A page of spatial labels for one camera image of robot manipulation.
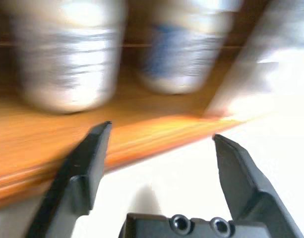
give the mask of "white surface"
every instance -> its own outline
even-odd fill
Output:
[[[268,117],[222,134],[249,151],[304,234],[304,116]],[[39,201],[1,210],[0,237],[21,237]],[[211,138],[105,175],[94,210],[78,219],[72,237],[117,238],[127,212],[231,219]]]

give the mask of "blurry can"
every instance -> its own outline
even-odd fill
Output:
[[[152,46],[143,59],[144,84],[166,94],[192,93],[204,84],[232,27],[224,2],[167,0],[159,5],[151,23]]]
[[[25,99],[57,113],[107,102],[116,88],[122,0],[8,0]]]

